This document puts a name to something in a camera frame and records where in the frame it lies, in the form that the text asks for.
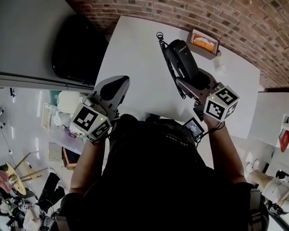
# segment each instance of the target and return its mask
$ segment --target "pink cloth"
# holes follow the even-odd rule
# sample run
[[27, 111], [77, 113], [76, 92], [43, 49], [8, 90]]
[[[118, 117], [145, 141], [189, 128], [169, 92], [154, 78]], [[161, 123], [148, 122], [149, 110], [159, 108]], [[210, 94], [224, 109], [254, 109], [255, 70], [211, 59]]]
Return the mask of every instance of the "pink cloth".
[[0, 170], [0, 187], [10, 193], [12, 186], [8, 183], [8, 175], [4, 171]]

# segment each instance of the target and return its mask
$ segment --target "white table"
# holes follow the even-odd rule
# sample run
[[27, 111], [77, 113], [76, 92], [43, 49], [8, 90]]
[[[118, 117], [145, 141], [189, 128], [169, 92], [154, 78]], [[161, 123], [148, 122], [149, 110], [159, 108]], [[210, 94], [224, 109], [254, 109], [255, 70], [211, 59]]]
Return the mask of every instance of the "white table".
[[[130, 77], [124, 106], [186, 122], [193, 116], [194, 101], [179, 96], [164, 61], [157, 32], [167, 43], [186, 40], [188, 32], [144, 19], [121, 16], [104, 56], [97, 83], [117, 75]], [[211, 73], [217, 81], [229, 85], [241, 98], [235, 113], [226, 120], [231, 135], [247, 138], [257, 100], [260, 70], [235, 53], [219, 47], [218, 61], [227, 73], [215, 71], [215, 60], [193, 53], [198, 67]]]

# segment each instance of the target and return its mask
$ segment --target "backpack strap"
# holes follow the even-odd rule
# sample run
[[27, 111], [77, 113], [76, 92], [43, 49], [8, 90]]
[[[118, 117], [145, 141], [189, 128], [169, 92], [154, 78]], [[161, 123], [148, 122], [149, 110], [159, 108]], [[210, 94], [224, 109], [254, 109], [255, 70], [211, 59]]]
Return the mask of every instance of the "backpack strap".
[[250, 215], [251, 219], [248, 223], [248, 231], [261, 231], [262, 213], [260, 211], [261, 192], [259, 189], [250, 189]]

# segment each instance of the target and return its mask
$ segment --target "black bag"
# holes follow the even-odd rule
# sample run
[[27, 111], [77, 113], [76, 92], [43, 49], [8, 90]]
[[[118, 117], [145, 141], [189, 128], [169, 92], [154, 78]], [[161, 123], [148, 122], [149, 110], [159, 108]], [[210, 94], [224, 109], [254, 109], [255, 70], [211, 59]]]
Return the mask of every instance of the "black bag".
[[57, 36], [53, 71], [63, 79], [95, 85], [107, 46], [105, 36], [84, 15], [72, 15]]

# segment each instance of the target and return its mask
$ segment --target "forearm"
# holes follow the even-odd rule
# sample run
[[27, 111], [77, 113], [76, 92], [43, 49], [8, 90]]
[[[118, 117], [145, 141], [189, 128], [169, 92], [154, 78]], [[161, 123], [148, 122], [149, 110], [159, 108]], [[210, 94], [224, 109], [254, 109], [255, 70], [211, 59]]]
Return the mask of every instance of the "forearm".
[[104, 153], [105, 140], [100, 141], [98, 145], [86, 142], [72, 175], [70, 193], [84, 194], [98, 180], [101, 176]]
[[209, 133], [209, 137], [214, 170], [233, 183], [245, 182], [244, 168], [226, 126]]

